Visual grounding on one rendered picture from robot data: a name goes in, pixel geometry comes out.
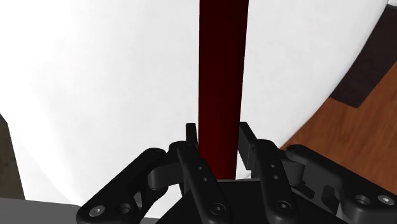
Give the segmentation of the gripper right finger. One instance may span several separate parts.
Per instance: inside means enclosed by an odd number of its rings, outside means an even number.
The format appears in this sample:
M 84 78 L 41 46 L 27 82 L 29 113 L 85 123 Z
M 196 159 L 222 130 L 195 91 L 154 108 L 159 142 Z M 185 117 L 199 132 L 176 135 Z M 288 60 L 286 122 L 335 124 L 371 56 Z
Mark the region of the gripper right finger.
M 270 224 L 397 224 L 397 195 L 306 146 L 280 150 L 242 122 L 238 151 Z

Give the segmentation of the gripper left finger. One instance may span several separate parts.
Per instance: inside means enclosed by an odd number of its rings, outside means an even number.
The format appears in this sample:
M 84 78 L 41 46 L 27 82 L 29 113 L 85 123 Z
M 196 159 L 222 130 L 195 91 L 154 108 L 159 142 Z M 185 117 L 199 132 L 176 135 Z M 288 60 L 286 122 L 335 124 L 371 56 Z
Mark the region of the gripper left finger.
M 208 163 L 198 152 L 195 124 L 165 151 L 148 148 L 89 199 L 77 224 L 231 224 L 231 212 Z M 183 196 L 161 218 L 146 213 L 171 185 Z

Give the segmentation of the dark red long block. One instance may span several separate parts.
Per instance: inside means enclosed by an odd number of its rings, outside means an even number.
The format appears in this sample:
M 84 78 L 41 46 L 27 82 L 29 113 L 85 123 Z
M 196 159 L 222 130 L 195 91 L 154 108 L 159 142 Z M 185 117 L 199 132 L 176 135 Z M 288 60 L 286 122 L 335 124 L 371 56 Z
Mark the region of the dark red long block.
M 235 179 L 249 0 L 199 0 L 198 151 Z

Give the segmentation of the white round table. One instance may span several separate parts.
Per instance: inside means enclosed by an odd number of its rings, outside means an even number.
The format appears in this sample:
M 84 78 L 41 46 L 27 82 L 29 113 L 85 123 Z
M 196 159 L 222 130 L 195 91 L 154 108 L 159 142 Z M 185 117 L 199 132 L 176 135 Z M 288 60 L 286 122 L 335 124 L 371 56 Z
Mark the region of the white round table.
M 249 0 L 241 119 L 283 145 L 389 0 Z M 198 120 L 199 0 L 0 0 L 0 115 L 27 200 L 82 205 Z

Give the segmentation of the dark brown rug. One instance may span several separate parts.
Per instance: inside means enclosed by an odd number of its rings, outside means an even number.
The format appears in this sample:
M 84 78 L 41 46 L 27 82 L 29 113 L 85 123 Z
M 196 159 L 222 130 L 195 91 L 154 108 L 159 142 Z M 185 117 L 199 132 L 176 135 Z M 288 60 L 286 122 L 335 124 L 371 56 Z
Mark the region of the dark brown rug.
M 387 4 L 362 51 L 330 97 L 358 108 L 397 61 L 397 6 Z

